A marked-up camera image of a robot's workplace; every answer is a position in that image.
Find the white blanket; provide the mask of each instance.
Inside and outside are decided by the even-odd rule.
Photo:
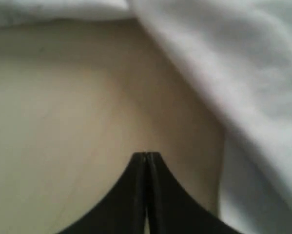
[[[221,218],[292,234],[292,0],[0,0],[0,26],[130,17],[226,126]]]

